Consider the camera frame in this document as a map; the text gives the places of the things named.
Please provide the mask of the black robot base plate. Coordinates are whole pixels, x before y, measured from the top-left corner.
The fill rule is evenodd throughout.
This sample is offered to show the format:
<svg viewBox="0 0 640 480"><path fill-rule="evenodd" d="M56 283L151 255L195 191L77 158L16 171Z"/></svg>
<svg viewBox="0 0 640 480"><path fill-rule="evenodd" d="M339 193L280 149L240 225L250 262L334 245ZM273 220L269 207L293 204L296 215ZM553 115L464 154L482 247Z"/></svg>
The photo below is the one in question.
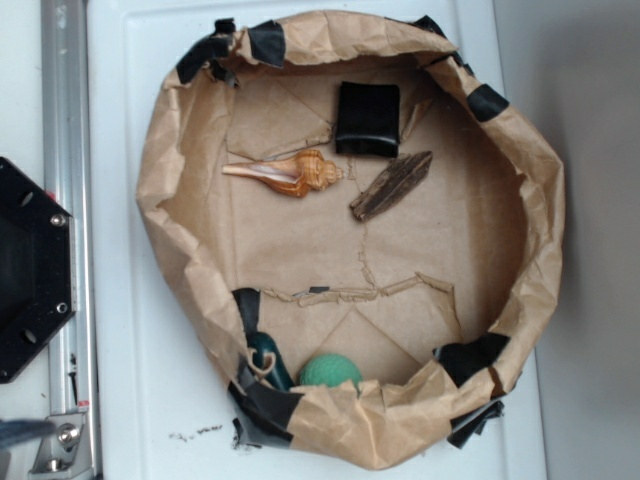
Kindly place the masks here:
<svg viewBox="0 0 640 480"><path fill-rule="evenodd" d="M1 159L1 382L14 381L74 314L71 216Z"/></svg>

